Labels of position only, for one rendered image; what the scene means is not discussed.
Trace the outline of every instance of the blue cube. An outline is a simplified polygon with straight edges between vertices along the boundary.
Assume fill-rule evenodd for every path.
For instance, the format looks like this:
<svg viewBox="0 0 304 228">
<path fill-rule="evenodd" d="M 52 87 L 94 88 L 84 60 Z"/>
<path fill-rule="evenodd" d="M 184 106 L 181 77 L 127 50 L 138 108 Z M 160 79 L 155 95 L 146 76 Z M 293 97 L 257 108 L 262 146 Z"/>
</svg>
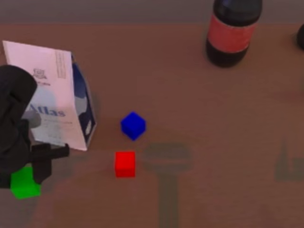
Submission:
<svg viewBox="0 0 304 228">
<path fill-rule="evenodd" d="M 146 121 L 137 113 L 131 112 L 121 121 L 121 128 L 133 141 L 136 140 L 146 130 Z"/>
</svg>

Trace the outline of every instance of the cube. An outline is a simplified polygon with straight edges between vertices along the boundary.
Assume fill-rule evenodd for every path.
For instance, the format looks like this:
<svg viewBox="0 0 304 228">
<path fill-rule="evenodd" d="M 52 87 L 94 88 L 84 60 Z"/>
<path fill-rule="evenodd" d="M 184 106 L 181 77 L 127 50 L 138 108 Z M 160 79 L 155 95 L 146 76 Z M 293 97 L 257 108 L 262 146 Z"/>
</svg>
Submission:
<svg viewBox="0 0 304 228">
<path fill-rule="evenodd" d="M 116 152 L 115 174 L 116 177 L 135 177 L 135 152 Z"/>
<path fill-rule="evenodd" d="M 33 178 L 33 168 L 24 167 L 11 175 L 10 190 L 17 199 L 41 195 L 41 186 Z"/>
<path fill-rule="evenodd" d="M 121 121 L 121 129 L 129 138 L 135 141 L 146 130 L 146 121 L 137 113 L 131 112 Z"/>
</svg>

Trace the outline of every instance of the green cube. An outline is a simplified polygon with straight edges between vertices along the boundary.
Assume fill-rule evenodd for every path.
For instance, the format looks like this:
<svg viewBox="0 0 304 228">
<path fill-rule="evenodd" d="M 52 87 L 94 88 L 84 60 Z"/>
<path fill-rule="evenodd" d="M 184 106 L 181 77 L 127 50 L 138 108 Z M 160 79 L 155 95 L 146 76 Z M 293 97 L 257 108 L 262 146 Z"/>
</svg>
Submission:
<svg viewBox="0 0 304 228">
<path fill-rule="evenodd" d="M 24 167 L 11 175 L 10 190 L 17 199 L 41 195 L 41 185 L 33 178 L 33 168 Z"/>
</svg>

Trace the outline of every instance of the red cube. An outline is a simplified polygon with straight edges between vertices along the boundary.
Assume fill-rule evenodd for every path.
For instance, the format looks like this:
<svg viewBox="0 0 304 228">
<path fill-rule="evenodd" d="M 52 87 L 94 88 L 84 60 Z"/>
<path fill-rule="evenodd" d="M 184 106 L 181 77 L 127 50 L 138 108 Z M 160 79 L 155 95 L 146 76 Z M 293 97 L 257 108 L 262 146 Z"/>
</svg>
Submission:
<svg viewBox="0 0 304 228">
<path fill-rule="evenodd" d="M 135 177 L 135 152 L 116 152 L 115 174 L 116 177 Z"/>
</svg>

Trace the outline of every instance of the table surface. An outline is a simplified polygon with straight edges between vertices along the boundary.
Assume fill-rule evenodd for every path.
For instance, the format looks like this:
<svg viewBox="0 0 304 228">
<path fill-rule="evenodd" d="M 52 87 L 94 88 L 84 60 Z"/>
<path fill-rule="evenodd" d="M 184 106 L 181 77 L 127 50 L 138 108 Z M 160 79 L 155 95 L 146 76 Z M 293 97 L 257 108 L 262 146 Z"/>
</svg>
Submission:
<svg viewBox="0 0 304 228">
<path fill-rule="evenodd" d="M 71 50 L 98 121 L 41 197 L 0 191 L 0 227 L 302 227 L 299 26 L 259 25 L 245 59 L 221 69 L 202 51 L 207 25 L 0 25 L 1 40 Z M 131 111 L 147 120 L 135 142 L 119 126 Z M 114 176 L 121 150 L 137 153 L 134 179 Z"/>
</svg>

